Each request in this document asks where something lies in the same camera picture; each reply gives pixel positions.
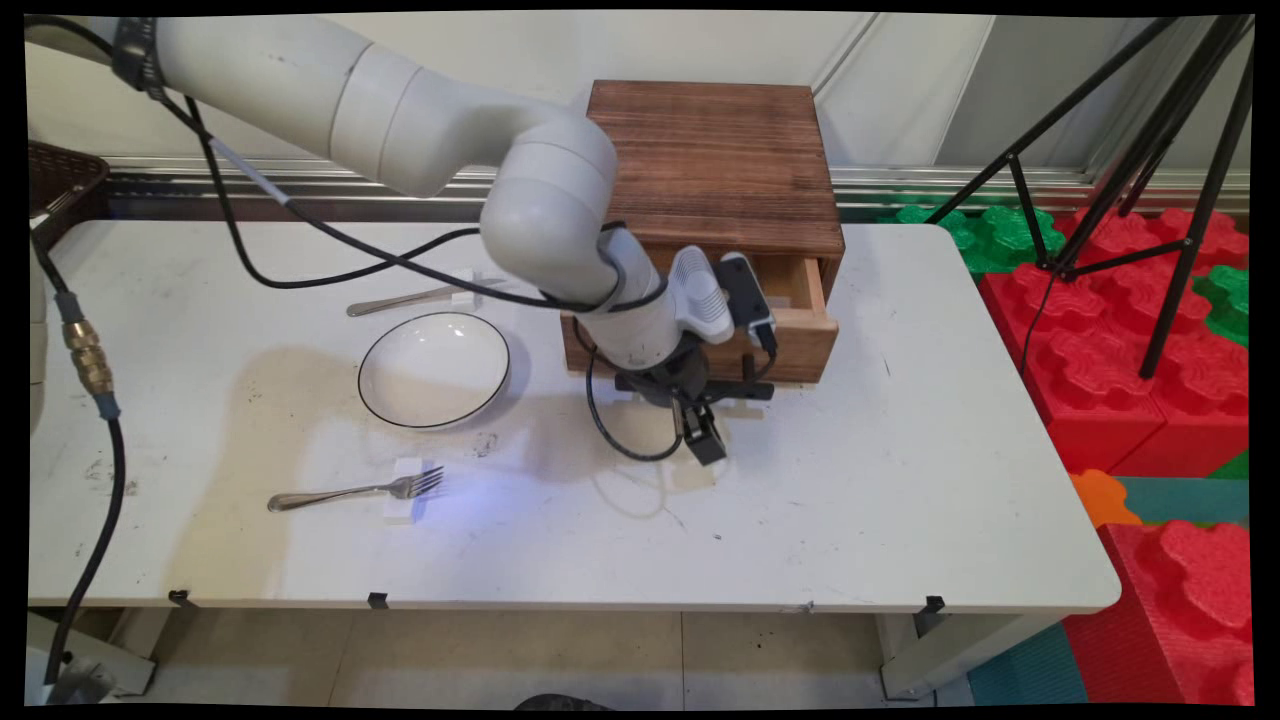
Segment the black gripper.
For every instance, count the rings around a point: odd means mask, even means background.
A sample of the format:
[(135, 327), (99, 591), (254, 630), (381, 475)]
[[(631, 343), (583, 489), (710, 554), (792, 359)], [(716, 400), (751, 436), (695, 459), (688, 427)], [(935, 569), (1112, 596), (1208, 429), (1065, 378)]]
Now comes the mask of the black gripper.
[(669, 409), (675, 401), (675, 429), (704, 468), (727, 457), (712, 407), (692, 405), (708, 397), (709, 384), (710, 366), (703, 342), (680, 342), (664, 361), (630, 373), (630, 387), (650, 405)]

